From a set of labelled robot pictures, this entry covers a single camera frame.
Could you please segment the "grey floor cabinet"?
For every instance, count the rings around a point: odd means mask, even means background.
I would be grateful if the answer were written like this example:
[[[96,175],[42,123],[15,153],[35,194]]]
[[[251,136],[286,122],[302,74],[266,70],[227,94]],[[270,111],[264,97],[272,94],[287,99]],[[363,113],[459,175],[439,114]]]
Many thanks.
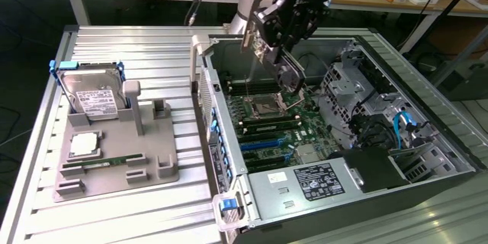
[[[451,101],[488,99],[488,61],[474,59],[462,63],[439,90]]]

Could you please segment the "black RAM slot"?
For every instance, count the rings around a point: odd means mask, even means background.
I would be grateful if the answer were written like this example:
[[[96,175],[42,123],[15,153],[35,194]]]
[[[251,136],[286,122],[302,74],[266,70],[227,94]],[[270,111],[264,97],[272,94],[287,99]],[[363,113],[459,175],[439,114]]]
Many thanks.
[[[271,81],[251,81],[251,82],[246,82],[244,80],[239,80],[239,81],[230,81],[230,85],[231,86],[276,86],[278,84],[275,82]]]
[[[244,90],[248,88],[250,90],[271,90],[271,89],[279,89],[279,86],[231,86],[232,90]]]
[[[240,120],[243,124],[254,124],[254,123],[271,123],[271,122],[286,122],[296,120],[295,115],[284,115],[278,117],[264,117],[264,118],[244,118]]]
[[[244,94],[268,94],[268,93],[276,93],[280,90],[280,88],[276,87],[248,87],[244,86],[234,86],[232,90],[230,91],[230,94],[232,95],[244,95]]]
[[[240,121],[242,126],[251,126],[251,125],[263,125],[270,123],[288,123],[295,122],[295,117],[276,117],[276,118],[263,118],[255,120]]]
[[[232,90],[230,92],[231,96],[252,96],[252,95],[259,95],[259,94],[272,94],[272,93],[278,93],[280,89],[271,89],[271,90]]]

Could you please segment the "grey parts rack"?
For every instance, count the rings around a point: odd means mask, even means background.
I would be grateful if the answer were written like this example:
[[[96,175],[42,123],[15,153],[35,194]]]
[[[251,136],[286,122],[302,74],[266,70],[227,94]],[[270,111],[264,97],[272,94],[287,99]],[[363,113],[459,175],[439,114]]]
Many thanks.
[[[123,84],[131,107],[119,110],[119,118],[90,121],[86,114],[70,114],[56,168],[52,199],[63,202],[115,193],[179,180],[176,141],[171,106],[155,99],[140,106],[139,81]],[[99,147],[104,158],[143,154],[119,166],[86,169],[84,161],[68,162],[72,136],[79,133],[99,134]]]

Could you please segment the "green graphics card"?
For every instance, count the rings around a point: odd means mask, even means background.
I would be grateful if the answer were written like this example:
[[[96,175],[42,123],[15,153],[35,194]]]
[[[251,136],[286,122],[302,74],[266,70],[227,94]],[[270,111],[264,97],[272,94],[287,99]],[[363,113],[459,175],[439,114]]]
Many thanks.
[[[263,0],[252,0],[251,12],[248,15],[247,26],[243,31],[242,51],[254,51],[254,12],[258,10]],[[291,93],[298,93],[303,87],[306,75],[304,69],[294,58],[291,51],[295,45],[290,45],[290,51],[284,50],[280,63],[262,63],[266,71],[274,77],[279,86]]]

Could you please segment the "black plastic cover box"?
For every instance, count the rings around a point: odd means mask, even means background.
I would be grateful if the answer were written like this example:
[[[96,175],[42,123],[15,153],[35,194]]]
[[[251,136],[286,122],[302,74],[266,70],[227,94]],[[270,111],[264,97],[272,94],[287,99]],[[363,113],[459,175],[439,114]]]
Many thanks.
[[[390,158],[388,150],[382,147],[355,148],[342,151],[350,168],[355,169],[363,180],[364,193],[392,189],[410,184]]]

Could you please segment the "green motherboard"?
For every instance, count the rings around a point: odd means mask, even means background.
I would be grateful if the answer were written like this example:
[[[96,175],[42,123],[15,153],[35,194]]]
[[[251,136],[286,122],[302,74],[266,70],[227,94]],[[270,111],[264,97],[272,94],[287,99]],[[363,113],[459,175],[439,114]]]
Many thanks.
[[[232,90],[231,85],[228,85],[224,96],[227,108],[231,115],[232,125],[235,127],[238,138],[246,136],[242,134],[240,120],[248,118],[246,108],[243,106],[243,99],[248,96],[231,96],[230,91]],[[304,165],[300,161],[296,148],[300,145],[312,144],[320,161],[324,161],[331,153],[342,149],[342,145],[338,143],[332,133],[331,126],[326,123],[326,120],[320,114],[320,108],[316,102],[316,95],[308,89],[303,89],[306,99],[290,110],[287,110],[287,115],[295,115],[296,119],[302,119],[302,126],[295,130],[276,131],[272,133],[287,134],[284,143],[280,147],[274,147],[268,149],[259,149],[251,151],[242,151],[242,155],[247,153],[258,153],[260,155],[283,155],[286,156],[286,161],[288,162],[287,167],[296,165]]]

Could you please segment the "metal socket cover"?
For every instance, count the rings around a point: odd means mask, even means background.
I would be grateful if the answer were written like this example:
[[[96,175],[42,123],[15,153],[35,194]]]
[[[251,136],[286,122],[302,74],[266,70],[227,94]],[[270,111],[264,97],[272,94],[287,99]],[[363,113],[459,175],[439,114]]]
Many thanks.
[[[290,110],[306,99],[303,90],[300,90],[298,93],[291,93],[283,90],[275,93],[274,96],[278,106],[282,110]]]

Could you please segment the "CPU socket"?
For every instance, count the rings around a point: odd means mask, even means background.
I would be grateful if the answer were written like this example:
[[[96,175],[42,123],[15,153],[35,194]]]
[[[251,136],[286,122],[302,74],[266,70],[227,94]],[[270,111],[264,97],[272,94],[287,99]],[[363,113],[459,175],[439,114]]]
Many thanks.
[[[288,114],[275,101],[275,94],[259,94],[244,97],[243,106],[250,118],[278,117]]]

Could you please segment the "black RAM stick with label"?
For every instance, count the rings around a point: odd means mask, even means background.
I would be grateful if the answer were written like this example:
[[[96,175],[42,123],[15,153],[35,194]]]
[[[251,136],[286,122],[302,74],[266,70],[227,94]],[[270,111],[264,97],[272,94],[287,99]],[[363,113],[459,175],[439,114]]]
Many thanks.
[[[296,119],[295,122],[288,123],[270,123],[263,125],[242,126],[242,134],[263,134],[272,133],[276,131],[295,130],[302,126],[302,119]]]

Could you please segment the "green RAM stick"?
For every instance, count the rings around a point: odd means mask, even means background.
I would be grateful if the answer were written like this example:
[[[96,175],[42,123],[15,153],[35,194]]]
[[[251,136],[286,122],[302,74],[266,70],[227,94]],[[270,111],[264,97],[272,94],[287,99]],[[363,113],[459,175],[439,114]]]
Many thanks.
[[[143,154],[131,154],[122,157],[96,159],[91,161],[84,161],[82,166],[86,169],[96,168],[96,167],[108,167],[108,166],[119,166],[127,164],[127,160],[143,157]]]

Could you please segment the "silver chipset heat sink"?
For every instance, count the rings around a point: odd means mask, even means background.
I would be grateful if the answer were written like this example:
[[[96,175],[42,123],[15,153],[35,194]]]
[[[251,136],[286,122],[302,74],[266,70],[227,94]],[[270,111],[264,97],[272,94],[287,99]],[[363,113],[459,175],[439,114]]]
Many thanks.
[[[320,157],[318,155],[318,151],[312,144],[300,145],[296,148],[296,152],[299,154],[299,158],[303,164],[314,163],[320,161]]]

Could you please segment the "hard disk with blue frame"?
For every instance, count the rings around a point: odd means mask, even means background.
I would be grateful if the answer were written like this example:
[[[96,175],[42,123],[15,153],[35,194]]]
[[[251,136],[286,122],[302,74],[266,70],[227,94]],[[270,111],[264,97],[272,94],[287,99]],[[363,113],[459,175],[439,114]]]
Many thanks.
[[[120,61],[50,61],[50,73],[62,86],[74,113],[91,121],[119,118],[119,110],[130,107],[123,95],[124,64]]]

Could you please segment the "black expansion slot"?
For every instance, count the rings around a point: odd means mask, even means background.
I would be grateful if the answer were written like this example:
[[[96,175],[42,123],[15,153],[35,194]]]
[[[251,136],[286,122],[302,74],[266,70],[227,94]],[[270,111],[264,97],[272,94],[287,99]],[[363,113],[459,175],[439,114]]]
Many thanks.
[[[288,162],[283,159],[279,159],[279,160],[263,159],[263,160],[247,162],[247,168],[251,173],[258,173],[260,171],[280,169],[287,166],[288,166]]]
[[[283,155],[260,155],[258,153],[247,153],[243,155],[246,162],[250,165],[268,164],[276,162],[284,162],[286,156]]]
[[[283,134],[283,133],[263,133],[263,134],[242,136],[238,138],[238,140],[239,140],[239,143],[247,143],[247,142],[259,142],[259,141],[286,139],[286,138],[287,138],[287,134]]]

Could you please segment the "black slanted pole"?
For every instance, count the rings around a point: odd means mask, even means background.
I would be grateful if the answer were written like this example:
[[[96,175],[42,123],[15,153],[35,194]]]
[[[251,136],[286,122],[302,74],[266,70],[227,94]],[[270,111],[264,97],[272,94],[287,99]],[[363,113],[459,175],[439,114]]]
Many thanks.
[[[422,23],[426,21],[427,18],[422,22],[419,22],[416,28],[414,29],[412,33],[410,34],[408,38],[406,39],[404,43],[399,45],[399,50],[403,55],[410,55],[412,52],[419,48],[422,42],[428,38],[432,31],[436,29],[440,22],[446,19],[450,15],[451,11],[459,4],[460,0],[451,0],[447,7],[442,10],[440,14],[435,16],[434,21],[430,25],[422,30]]]

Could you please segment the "silver CPU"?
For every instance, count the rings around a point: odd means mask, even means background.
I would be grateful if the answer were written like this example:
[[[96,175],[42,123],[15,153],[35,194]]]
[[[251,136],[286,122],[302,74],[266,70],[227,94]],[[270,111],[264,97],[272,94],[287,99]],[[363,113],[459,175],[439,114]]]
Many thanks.
[[[90,132],[74,135],[67,161],[87,161],[100,159],[102,157],[103,152],[99,147],[99,134]]]

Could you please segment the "silver power supply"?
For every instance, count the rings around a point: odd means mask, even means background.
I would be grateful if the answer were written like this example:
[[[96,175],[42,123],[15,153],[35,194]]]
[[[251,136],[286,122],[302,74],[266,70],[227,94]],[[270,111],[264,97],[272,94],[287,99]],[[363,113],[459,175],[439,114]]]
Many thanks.
[[[343,158],[250,175],[262,220],[328,209],[364,196]]]

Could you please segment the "blue case latch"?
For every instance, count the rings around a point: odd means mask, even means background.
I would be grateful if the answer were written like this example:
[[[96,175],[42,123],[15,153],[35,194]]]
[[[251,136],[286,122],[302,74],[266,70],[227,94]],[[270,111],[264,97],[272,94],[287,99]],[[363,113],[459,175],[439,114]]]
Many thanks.
[[[239,208],[236,198],[226,198],[219,202],[219,209],[222,212],[236,210]]]

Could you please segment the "metal disk bay cage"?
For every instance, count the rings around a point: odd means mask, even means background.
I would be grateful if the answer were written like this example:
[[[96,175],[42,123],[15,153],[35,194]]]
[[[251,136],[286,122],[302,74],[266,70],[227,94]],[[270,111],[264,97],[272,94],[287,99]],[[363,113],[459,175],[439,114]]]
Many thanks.
[[[415,138],[436,127],[420,96],[394,70],[395,58],[359,38],[343,39],[320,83],[319,106],[338,131]]]

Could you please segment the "black open PC case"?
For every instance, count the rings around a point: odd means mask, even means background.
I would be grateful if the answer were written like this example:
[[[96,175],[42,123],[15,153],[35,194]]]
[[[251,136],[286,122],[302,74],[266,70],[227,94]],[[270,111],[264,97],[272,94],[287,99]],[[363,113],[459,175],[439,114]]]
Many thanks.
[[[439,232],[455,233],[456,220],[470,206],[488,210],[488,190],[475,191],[471,187],[474,178],[488,171],[488,137],[379,34],[323,31],[300,42],[291,54],[304,69],[302,89],[312,91],[318,102],[327,64],[334,59],[340,41],[348,38],[359,38],[388,53],[387,59],[396,59],[394,70],[420,96],[436,129],[431,135],[419,138],[368,133],[351,137],[330,125],[342,149],[324,161],[343,158],[343,150],[382,147],[388,150],[410,184],[363,192],[364,196],[356,201],[328,209],[284,219],[262,220],[250,182],[254,173],[250,173],[242,155],[224,92],[230,81],[275,80],[254,52],[242,51],[240,35],[194,37],[194,104],[204,151],[210,156],[208,169],[214,174],[216,227],[228,243],[304,242],[314,236],[331,236],[338,243],[440,241]],[[347,170],[360,188],[359,173],[348,165]],[[238,199],[236,210],[220,211],[219,202],[226,198]]]

